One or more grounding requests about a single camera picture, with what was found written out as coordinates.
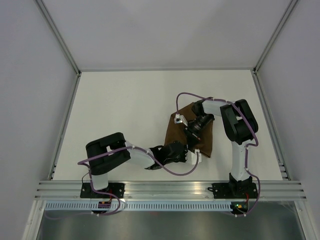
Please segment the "brown cloth napkin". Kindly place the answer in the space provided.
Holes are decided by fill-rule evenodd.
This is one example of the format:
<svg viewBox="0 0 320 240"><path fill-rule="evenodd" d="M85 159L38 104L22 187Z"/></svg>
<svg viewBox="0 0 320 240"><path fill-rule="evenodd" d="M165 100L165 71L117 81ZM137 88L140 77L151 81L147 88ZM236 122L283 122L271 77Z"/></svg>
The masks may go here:
<svg viewBox="0 0 320 240"><path fill-rule="evenodd" d="M186 118L188 126L185 126L184 124L175 124L175 114L171 114L164 143L167 145L178 141L183 145L187 145L187 139L184 133L185 127L203 128L201 142L196 145L195 149L199 149L201 154L210 158L213 150L213 124L215 118L212 114L204 113L201 103L201 101L192 102L178 110L178 112Z"/></svg>

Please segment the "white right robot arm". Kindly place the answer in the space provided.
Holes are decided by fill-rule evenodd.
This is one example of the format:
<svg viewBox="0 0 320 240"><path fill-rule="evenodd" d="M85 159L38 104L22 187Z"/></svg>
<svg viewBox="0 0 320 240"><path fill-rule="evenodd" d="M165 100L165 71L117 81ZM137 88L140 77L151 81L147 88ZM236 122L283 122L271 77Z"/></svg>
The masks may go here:
<svg viewBox="0 0 320 240"><path fill-rule="evenodd" d="M253 182L255 176L249 173L249 147L258 146L256 133L259 130L248 102L240 99L235 102L223 99L203 99L194 103L194 120L185 124L184 134L188 148L194 149L203 140L201 134L212 123L215 116L221 117L225 134L231 141L232 167L229 181L214 182L208 191L214 199L255 199L259 186Z"/></svg>

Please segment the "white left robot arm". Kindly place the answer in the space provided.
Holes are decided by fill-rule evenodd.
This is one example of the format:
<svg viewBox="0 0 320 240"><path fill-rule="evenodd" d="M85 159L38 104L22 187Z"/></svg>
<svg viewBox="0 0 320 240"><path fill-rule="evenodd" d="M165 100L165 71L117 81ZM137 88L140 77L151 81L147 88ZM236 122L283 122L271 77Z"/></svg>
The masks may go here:
<svg viewBox="0 0 320 240"><path fill-rule="evenodd" d="M137 150L121 132L91 141L85 150L87 157L92 159L87 163L93 184L91 191L98 198L108 195L108 173L120 165L129 162L153 171L160 169L161 165L185 163L188 153L187 146L179 141Z"/></svg>

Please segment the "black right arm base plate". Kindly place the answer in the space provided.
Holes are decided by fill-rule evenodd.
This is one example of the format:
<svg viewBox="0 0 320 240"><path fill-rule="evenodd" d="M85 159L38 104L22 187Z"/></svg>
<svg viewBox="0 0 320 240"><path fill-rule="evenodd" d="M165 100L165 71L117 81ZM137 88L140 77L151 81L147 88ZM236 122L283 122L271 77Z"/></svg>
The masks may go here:
<svg viewBox="0 0 320 240"><path fill-rule="evenodd" d="M214 199L256 199L258 197L258 189L255 183L247 185L236 185L228 183L213 183L207 188L213 194Z"/></svg>

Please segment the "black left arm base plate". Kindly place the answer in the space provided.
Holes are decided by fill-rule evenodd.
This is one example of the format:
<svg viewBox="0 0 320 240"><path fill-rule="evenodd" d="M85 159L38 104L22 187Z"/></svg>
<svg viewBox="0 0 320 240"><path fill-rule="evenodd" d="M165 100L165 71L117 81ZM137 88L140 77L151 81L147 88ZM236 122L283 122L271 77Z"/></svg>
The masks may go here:
<svg viewBox="0 0 320 240"><path fill-rule="evenodd" d="M81 186L81 199L114 199L115 196L119 199L124 197L125 184L124 183L110 183L107 188L100 190L93 190L90 182L85 182Z"/></svg>

